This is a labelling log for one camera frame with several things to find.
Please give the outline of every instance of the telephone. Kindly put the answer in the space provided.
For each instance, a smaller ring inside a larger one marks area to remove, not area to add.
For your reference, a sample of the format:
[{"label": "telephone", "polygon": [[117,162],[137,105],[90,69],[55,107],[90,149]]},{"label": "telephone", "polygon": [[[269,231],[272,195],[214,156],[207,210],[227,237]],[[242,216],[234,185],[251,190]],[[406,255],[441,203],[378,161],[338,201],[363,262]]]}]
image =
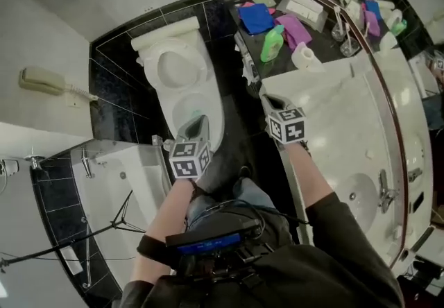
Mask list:
[{"label": "telephone", "polygon": [[78,87],[65,82],[65,78],[55,72],[41,67],[26,67],[20,71],[19,86],[22,89],[40,91],[46,94],[61,95],[64,92],[79,94],[90,101],[97,101],[98,97]]}]

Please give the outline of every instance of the toilet lid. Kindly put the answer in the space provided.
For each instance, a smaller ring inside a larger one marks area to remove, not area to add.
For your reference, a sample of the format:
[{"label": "toilet lid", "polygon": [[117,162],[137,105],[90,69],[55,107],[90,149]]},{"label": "toilet lid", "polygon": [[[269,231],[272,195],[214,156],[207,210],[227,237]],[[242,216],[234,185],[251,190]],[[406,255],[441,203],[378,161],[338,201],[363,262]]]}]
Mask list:
[{"label": "toilet lid", "polygon": [[140,54],[146,78],[155,89],[178,91],[207,77],[208,67],[203,56],[178,38],[161,40]]}]

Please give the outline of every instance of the marker cube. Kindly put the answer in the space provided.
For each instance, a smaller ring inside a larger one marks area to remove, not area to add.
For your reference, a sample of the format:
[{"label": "marker cube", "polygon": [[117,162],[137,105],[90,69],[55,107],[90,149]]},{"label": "marker cube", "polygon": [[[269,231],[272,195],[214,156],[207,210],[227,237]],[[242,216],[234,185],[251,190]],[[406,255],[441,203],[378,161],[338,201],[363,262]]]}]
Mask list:
[{"label": "marker cube", "polygon": [[175,143],[169,163],[176,178],[199,178],[211,162],[209,142]]},{"label": "marker cube", "polygon": [[301,108],[290,107],[268,115],[270,134],[281,144],[305,141],[305,115]]}]

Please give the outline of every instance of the black shirt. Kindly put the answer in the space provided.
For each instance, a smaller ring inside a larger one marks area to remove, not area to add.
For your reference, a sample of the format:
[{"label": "black shirt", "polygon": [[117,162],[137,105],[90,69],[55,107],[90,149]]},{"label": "black shirt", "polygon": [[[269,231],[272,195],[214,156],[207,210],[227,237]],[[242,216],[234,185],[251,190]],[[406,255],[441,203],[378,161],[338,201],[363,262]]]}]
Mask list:
[{"label": "black shirt", "polygon": [[[277,250],[257,260],[255,269],[276,307],[403,307],[398,282],[335,193],[308,207],[307,216],[315,246],[290,244],[285,221],[267,221]],[[183,287],[179,293],[165,289],[171,278],[161,277],[154,288],[128,283],[121,307],[179,307]],[[205,297],[202,307],[264,306],[236,282],[214,284]]]}]

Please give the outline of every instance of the shoe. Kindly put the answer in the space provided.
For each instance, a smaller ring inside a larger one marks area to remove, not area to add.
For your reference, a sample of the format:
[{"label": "shoe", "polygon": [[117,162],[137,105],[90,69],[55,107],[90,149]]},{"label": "shoe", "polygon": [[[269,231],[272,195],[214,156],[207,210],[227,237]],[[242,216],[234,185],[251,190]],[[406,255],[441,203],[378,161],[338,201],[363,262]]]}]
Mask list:
[{"label": "shoe", "polygon": [[251,174],[253,173],[250,164],[245,164],[241,167],[238,173],[239,178],[251,178]]}]

